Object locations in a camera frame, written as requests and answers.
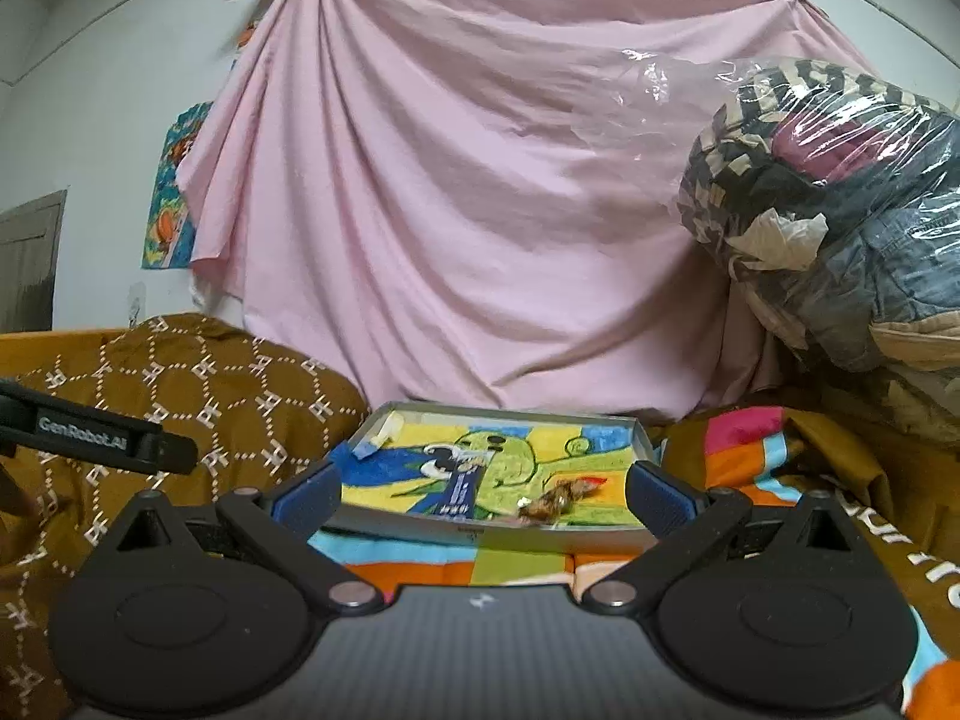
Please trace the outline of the brown snack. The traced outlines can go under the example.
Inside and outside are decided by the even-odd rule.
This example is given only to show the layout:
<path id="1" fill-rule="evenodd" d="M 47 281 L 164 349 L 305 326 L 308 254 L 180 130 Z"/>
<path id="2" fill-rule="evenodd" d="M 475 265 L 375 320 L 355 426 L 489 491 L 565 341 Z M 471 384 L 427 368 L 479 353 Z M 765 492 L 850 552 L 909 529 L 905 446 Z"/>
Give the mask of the brown snack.
<path id="1" fill-rule="evenodd" d="M 573 509 L 576 502 L 594 496 L 604 484 L 605 478 L 600 476 L 563 479 L 544 494 L 540 494 L 537 499 L 517 505 L 517 515 L 526 522 L 556 523 Z"/>

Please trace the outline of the clear bag of clothes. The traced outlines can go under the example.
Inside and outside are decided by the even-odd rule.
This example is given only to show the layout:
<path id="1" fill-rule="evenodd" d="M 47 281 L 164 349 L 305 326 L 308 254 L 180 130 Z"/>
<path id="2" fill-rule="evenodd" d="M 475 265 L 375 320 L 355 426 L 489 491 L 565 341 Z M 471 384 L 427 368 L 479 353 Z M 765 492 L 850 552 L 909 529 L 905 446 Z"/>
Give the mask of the clear bag of clothes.
<path id="1" fill-rule="evenodd" d="M 613 133 L 685 146 L 674 206 L 809 364 L 862 380 L 905 433 L 958 437 L 958 119 L 823 59 L 628 55 Z"/>

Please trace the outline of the grey tray with drawing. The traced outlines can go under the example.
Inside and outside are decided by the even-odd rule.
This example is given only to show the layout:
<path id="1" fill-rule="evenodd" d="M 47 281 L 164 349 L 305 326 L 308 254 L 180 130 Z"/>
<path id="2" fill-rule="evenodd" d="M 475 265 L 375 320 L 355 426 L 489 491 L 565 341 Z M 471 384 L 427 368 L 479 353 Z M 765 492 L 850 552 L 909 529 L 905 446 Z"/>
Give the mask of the grey tray with drawing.
<path id="1" fill-rule="evenodd" d="M 626 475 L 636 461 L 652 457 L 643 426 L 631 418 L 394 401 L 331 453 L 342 502 L 327 525 L 364 536 L 494 550 L 642 551 L 654 536 L 628 509 Z M 437 517 L 452 473 L 471 460 L 485 465 L 473 517 Z M 604 487 L 556 523 L 517 515 L 517 505 L 578 476 L 605 478 Z"/>

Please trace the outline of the dark wooden door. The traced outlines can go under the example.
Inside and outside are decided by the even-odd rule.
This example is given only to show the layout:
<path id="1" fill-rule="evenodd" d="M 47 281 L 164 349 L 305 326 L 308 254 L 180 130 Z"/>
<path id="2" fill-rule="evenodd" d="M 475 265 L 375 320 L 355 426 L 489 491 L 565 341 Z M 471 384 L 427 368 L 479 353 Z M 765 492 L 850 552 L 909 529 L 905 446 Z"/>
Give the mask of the dark wooden door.
<path id="1" fill-rule="evenodd" d="M 67 192 L 49 193 L 0 216 L 0 330 L 47 332 Z"/>

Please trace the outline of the colourful wall poster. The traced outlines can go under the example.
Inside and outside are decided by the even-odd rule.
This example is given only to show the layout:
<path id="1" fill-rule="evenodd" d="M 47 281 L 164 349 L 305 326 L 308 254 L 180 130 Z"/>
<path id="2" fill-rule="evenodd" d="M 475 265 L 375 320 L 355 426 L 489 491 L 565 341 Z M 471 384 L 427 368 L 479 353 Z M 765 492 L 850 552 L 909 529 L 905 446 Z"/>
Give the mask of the colourful wall poster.
<path id="1" fill-rule="evenodd" d="M 143 270 L 184 270 L 192 259 L 195 226 L 179 190 L 178 167 L 189 154 L 212 106 L 212 101 L 206 101 L 184 110 L 164 137 L 149 200 Z"/>

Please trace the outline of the pink hanging cloth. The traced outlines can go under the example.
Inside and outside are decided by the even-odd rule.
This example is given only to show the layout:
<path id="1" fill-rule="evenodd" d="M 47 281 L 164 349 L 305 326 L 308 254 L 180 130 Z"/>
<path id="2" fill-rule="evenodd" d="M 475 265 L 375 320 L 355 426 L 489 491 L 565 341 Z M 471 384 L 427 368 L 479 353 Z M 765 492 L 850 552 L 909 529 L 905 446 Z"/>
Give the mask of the pink hanging cloth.
<path id="1" fill-rule="evenodd" d="M 178 171 L 245 327 L 401 398 L 680 418 L 776 344 L 571 115 L 626 49 L 864 68 L 799 0 L 267 0 Z"/>

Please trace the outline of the brown PF patterned pillow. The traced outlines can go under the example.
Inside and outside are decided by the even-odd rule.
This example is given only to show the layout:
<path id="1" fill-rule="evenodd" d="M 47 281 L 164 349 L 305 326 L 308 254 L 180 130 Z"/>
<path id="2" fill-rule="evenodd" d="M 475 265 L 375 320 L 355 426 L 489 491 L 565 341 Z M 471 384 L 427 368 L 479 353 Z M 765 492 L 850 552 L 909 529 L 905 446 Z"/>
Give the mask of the brown PF patterned pillow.
<path id="1" fill-rule="evenodd" d="M 7 333 L 2 374 L 37 392 L 156 422 L 192 439 L 190 475 L 142 476 L 21 447 L 2 463 L 2 713 L 62 718 L 71 702 L 47 648 L 55 597 L 145 488 L 178 505 L 270 489 L 350 437 L 368 413 L 309 356 L 200 314 L 132 330 Z"/>

